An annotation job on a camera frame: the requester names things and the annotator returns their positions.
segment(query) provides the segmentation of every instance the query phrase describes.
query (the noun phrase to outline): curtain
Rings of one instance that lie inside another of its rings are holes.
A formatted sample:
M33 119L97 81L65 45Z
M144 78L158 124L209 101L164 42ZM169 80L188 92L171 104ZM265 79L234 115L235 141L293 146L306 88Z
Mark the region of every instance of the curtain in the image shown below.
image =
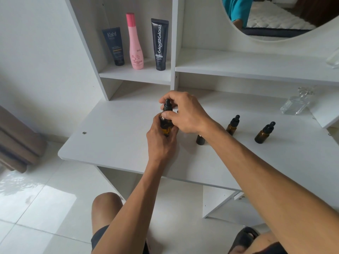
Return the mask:
M298 0L294 10L301 11L300 18L319 27L339 15L339 0Z
M38 133L0 106L0 165L23 173L38 162L46 146Z

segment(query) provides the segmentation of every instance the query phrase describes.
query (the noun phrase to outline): vanity table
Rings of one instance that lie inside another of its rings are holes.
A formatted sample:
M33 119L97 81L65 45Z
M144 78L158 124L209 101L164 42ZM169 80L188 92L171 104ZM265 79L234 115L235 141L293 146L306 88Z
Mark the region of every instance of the vanity table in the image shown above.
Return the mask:
M265 42L238 31L220 6L221 0L66 3L103 99L60 149L62 159L98 167L127 199L146 168L146 132L160 112L159 98L169 90L188 91L223 127L239 114L234 134L238 141L339 207L339 146L326 130L339 119L339 70L328 68L323 57L337 47L332 39L339 35L339 18L294 39ZM129 61L115 66L101 33L101 29L121 27L124 52L129 53L127 12L135 12L146 57L140 71ZM170 21L165 71L155 68L152 17ZM326 46L319 46L320 39ZM324 87L310 110L297 116L282 114L280 107L288 94L307 84ZM254 137L271 121L276 122L273 133L264 144L257 144ZM204 218L247 226L263 223L212 147L197 145L196 137L178 133L177 152L163 176L203 185Z

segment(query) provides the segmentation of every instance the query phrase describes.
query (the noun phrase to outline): slipper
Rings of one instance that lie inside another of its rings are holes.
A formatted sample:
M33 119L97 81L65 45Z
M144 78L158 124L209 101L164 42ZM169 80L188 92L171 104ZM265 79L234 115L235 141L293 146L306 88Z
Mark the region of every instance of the slipper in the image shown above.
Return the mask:
M233 242L233 245L230 249L230 251L228 252L228 254L230 254L230 252L234 249L235 246L242 246L246 249L248 249L249 246L251 246L251 244L253 243L253 241L259 236L259 233L254 230L251 227L245 227L243 228L235 237L235 240Z

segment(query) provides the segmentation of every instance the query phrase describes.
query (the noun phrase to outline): round mirror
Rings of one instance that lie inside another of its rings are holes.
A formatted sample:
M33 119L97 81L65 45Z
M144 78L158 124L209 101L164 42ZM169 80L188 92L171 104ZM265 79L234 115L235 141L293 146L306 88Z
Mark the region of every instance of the round mirror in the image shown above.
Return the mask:
M261 40L307 33L339 15L339 0L222 0L232 23Z

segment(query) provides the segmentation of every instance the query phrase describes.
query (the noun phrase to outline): pink bottle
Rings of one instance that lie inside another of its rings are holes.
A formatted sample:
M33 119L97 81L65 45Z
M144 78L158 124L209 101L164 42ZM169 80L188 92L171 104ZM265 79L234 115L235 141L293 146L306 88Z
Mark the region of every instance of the pink bottle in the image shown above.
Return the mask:
M126 13L129 31L129 57L134 69L144 67L144 55L140 47L134 13Z

